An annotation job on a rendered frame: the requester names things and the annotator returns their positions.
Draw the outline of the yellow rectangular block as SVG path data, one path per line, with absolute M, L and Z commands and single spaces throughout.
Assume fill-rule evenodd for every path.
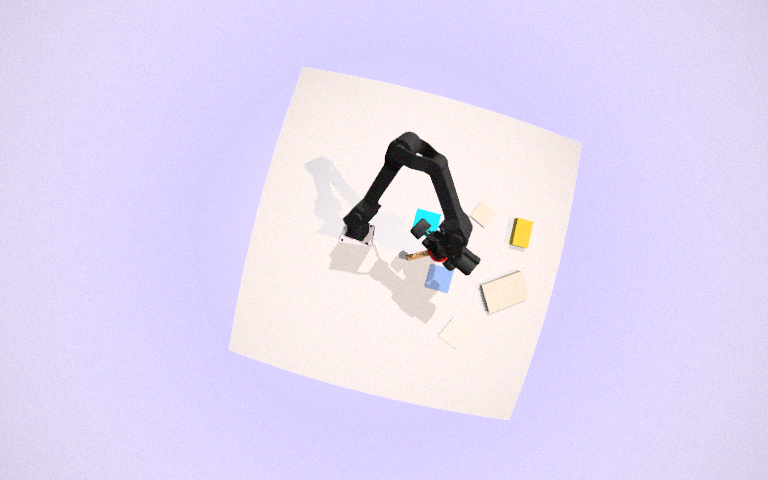
M 520 248 L 528 248 L 533 221 L 523 218 L 514 218 L 514 224 L 509 240 L 509 245 Z

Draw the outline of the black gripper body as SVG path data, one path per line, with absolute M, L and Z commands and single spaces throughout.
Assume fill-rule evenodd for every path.
M 418 222 L 418 223 L 417 223 L 417 224 L 416 224 L 416 225 L 415 225 L 415 226 L 414 226 L 414 227 L 413 227 L 413 228 L 410 230 L 410 233 L 411 233 L 411 234 L 412 234 L 412 235 L 413 235 L 413 236 L 414 236 L 416 239 L 418 239 L 418 240 L 419 240 L 419 239 L 420 239 L 420 238 L 421 238 L 423 235 L 425 235 L 425 236 L 426 236 L 426 239 L 424 240 L 424 243 L 427 245 L 427 247 L 428 247 L 428 248 L 429 248 L 429 249 L 430 249 L 430 250 L 431 250 L 431 251 L 432 251 L 432 252 L 433 252 L 433 253 L 436 255 L 436 257 L 438 256 L 439 258 L 441 257 L 443 260 L 445 260 L 446 258 L 445 258 L 444 256 L 436 254 L 436 252 L 435 252 L 435 251 L 434 251 L 434 249 L 433 249 L 433 243 L 430 241 L 430 238 L 433 236 L 433 234 L 434 234 L 434 233 L 433 233 L 431 230 L 429 230 L 431 227 L 432 227 L 432 225 L 431 225 L 431 224 L 430 224 L 430 223 L 429 223 L 429 222 L 428 222 L 428 221 L 427 221 L 425 218 L 422 218 L 422 219 L 421 219 L 421 220 L 420 220 L 420 221 L 419 221 L 419 222 Z M 429 231 L 428 231 L 428 230 L 429 230 Z M 428 231 L 430 234 L 429 234 L 427 231 Z M 456 267 L 450 264 L 450 262 L 451 262 L 450 256 L 446 256 L 446 257 L 447 257 L 448 259 L 447 259 L 447 260 L 446 260 L 444 263 L 442 263 L 442 265 L 443 265 L 443 266 L 444 266 L 444 267 L 445 267 L 447 270 L 450 270 L 450 271 L 454 270 Z

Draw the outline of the light brown wooden block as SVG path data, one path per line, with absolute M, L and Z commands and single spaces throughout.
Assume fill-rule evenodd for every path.
M 428 250 L 406 255 L 407 261 L 429 256 Z

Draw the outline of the red cup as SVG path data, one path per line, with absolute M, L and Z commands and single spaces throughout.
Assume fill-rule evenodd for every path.
M 428 248 L 428 254 L 437 263 L 444 262 L 444 261 L 446 261 L 448 259 L 446 256 L 444 256 L 446 258 L 445 260 L 443 260 L 441 257 L 439 259 L 436 259 L 435 256 L 432 254 L 432 251 L 429 248 Z

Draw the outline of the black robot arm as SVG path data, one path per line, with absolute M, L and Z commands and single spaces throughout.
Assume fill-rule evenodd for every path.
M 421 154 L 421 155 L 417 155 Z M 473 224 L 463 212 L 451 176 L 448 159 L 417 133 L 406 131 L 391 141 L 384 165 L 365 196 L 342 219 L 347 225 L 345 236 L 363 241 L 369 233 L 369 221 L 382 207 L 379 199 L 403 166 L 430 175 L 444 220 L 430 241 L 438 255 L 450 256 L 450 264 L 468 276 L 481 258 L 467 247 Z M 442 233 L 444 234 L 442 234 Z

